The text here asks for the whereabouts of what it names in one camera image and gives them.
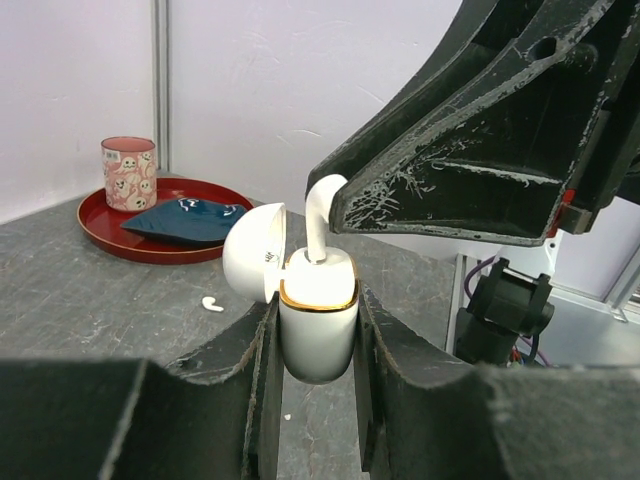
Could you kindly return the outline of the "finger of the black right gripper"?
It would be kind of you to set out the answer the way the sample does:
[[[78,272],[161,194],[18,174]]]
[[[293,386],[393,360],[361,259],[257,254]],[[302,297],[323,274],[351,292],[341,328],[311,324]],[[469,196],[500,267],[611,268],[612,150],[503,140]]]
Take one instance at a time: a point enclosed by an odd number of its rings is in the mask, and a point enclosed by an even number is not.
[[[307,177],[308,188],[330,174],[352,178],[417,122],[469,86],[509,49],[537,14],[545,23],[579,24],[609,1],[464,1],[439,44],[407,84]]]
[[[336,233],[538,245],[550,233],[593,119],[579,89],[599,55],[553,39],[500,53],[342,187]]]

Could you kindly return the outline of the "white earbud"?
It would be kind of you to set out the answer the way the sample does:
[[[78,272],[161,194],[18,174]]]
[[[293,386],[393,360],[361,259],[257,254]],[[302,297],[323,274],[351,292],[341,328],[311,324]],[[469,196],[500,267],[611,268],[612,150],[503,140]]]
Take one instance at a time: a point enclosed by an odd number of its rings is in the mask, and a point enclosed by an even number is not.
[[[216,303],[216,299],[211,296],[205,296],[201,299],[201,305],[207,311],[221,313],[224,311],[224,308],[221,305]]]
[[[339,174],[327,175],[309,190],[305,202],[307,257],[313,264],[326,259],[326,230],[336,193],[347,183]]]

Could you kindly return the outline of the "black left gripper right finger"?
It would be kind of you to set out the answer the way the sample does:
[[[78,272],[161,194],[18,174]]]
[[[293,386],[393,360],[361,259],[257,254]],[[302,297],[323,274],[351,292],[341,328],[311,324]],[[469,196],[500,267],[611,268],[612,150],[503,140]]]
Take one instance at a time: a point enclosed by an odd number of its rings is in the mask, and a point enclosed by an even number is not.
[[[361,467],[374,479],[635,479],[635,367],[471,365],[359,291]]]

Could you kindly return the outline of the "white earbud charging case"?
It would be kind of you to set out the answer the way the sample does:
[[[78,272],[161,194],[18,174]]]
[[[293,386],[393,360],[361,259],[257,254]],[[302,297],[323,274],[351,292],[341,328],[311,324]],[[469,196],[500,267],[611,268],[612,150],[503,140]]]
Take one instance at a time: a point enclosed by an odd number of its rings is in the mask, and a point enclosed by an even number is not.
[[[328,247],[318,264],[300,248],[285,255],[286,211],[282,203],[245,213],[223,247],[227,283],[256,303],[276,302],[282,356],[289,373],[308,384],[338,379],[351,360],[359,303],[355,263]]]

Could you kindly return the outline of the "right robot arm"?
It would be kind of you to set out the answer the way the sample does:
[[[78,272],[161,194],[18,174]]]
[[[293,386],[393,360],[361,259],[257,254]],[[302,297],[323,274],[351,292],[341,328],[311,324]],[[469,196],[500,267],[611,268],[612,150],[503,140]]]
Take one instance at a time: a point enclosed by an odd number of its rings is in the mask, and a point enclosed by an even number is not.
[[[639,199],[639,5],[465,1],[434,52],[317,165],[339,174],[336,234],[415,234],[502,246],[456,338],[503,364],[554,308],[551,256],[614,198]]]

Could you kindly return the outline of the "red round tray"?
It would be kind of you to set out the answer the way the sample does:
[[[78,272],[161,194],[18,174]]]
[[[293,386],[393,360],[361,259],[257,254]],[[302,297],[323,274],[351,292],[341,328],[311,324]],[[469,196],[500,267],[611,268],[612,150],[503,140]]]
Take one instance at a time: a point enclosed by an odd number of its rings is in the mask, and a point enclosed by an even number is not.
[[[254,207],[249,199],[221,185],[179,177],[158,180],[160,203],[182,197],[237,204],[248,210]],[[131,213],[109,207],[103,189],[87,196],[77,208],[77,220],[87,238],[103,251],[122,259],[158,265],[186,265],[214,260],[222,255],[221,243],[207,247],[178,246],[128,232],[121,224],[132,217]]]

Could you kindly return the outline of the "pink patterned mug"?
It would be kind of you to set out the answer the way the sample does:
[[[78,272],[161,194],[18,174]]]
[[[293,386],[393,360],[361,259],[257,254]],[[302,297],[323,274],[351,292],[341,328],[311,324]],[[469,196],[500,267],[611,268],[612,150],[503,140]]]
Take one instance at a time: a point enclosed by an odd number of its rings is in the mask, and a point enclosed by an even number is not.
[[[140,212],[157,202],[157,158],[151,139],[115,136],[101,142],[105,198],[119,212]]]

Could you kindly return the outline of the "blue leaf-shaped dish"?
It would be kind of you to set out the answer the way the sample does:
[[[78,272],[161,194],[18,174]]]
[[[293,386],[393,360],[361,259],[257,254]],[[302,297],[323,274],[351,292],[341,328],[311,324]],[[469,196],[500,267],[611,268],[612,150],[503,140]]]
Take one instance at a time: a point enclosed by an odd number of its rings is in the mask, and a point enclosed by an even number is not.
[[[145,238],[208,246],[223,242],[247,211],[241,204],[186,197],[157,205],[126,220],[120,227]]]

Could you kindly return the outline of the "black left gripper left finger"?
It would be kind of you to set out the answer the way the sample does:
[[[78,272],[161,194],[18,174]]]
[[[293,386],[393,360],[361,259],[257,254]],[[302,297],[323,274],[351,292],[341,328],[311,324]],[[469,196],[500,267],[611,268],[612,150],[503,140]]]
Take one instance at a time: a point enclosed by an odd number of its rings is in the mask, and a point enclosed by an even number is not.
[[[273,479],[283,363],[278,306],[198,349],[147,359],[1,364],[5,479]]]

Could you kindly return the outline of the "right aluminium frame post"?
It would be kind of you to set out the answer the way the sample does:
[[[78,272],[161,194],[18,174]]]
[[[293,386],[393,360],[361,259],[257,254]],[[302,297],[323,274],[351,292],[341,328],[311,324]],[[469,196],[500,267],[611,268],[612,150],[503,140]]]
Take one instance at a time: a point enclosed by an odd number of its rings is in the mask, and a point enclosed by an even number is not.
[[[170,147],[170,2],[152,0],[154,138],[159,169],[168,172]]]

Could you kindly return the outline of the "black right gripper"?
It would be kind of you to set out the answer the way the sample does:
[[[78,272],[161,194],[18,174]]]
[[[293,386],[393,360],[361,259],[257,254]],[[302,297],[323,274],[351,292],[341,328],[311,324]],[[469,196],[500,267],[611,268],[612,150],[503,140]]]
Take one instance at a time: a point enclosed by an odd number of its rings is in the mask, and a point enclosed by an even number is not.
[[[595,125],[565,188],[552,233],[590,232],[616,197],[639,203],[639,3],[614,2],[587,37],[607,71]]]

